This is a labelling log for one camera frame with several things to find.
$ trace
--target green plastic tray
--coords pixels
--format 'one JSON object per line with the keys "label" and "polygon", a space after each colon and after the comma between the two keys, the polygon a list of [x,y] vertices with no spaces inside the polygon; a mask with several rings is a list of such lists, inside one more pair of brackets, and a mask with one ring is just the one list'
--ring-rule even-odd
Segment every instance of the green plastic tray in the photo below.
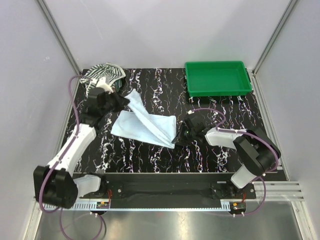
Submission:
{"label": "green plastic tray", "polygon": [[204,61],[185,64],[190,97],[240,96],[252,91],[242,61]]}

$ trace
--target light blue towel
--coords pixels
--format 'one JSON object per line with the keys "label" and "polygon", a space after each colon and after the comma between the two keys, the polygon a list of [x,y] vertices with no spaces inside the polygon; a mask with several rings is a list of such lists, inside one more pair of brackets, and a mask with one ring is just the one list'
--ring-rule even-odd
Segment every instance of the light blue towel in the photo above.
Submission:
{"label": "light blue towel", "polygon": [[149,114],[135,89],[125,98],[130,100],[132,112],[121,111],[111,134],[174,149],[171,141],[176,136],[176,116]]}

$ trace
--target reflective surface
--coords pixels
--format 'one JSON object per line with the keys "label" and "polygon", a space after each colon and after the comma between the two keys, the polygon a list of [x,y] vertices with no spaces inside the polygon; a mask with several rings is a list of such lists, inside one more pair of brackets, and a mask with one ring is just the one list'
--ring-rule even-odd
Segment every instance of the reflective surface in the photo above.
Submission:
{"label": "reflective surface", "polygon": [[[257,207],[248,204],[247,212]],[[59,214],[42,215],[36,240],[65,239],[59,231]],[[63,225],[83,214],[63,212]],[[258,213],[236,218],[218,212],[107,212],[103,218],[107,233],[100,240],[302,240],[288,202],[267,202]],[[99,219],[86,215],[65,231],[72,239],[88,240],[99,227]]]}

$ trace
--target white wall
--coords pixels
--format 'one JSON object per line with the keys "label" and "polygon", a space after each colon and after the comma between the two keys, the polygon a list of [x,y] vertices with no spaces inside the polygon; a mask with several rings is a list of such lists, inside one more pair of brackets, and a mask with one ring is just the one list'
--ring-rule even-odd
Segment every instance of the white wall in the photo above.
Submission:
{"label": "white wall", "polygon": [[289,0],[45,0],[82,68],[253,68]]}
{"label": "white wall", "polygon": [[0,239],[21,240],[33,171],[54,155],[74,75],[35,0],[1,0]]}
{"label": "white wall", "polygon": [[292,180],[320,238],[320,1],[300,1],[258,72]]}

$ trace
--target black marble tabletop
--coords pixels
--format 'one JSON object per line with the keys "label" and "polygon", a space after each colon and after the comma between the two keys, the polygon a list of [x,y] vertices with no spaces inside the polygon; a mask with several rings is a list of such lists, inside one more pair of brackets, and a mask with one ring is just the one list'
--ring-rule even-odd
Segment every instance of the black marble tabletop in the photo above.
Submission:
{"label": "black marble tabletop", "polygon": [[[246,96],[189,97],[184,68],[125,69],[126,84],[121,95],[132,89],[140,93],[150,114],[176,116],[177,129],[187,111],[196,108],[213,108],[223,112],[226,122],[222,128],[244,129],[264,124],[254,92]],[[85,89],[79,85],[75,101],[81,112]],[[221,118],[210,111],[194,114],[203,118],[206,125],[216,125]],[[203,173],[235,172],[241,166],[236,151],[226,147],[200,145],[196,141],[189,146],[169,149],[112,135],[111,128],[119,113],[111,113],[104,119],[104,127],[89,145],[75,172],[112,173]],[[64,142],[75,127],[72,112],[64,135]]]}

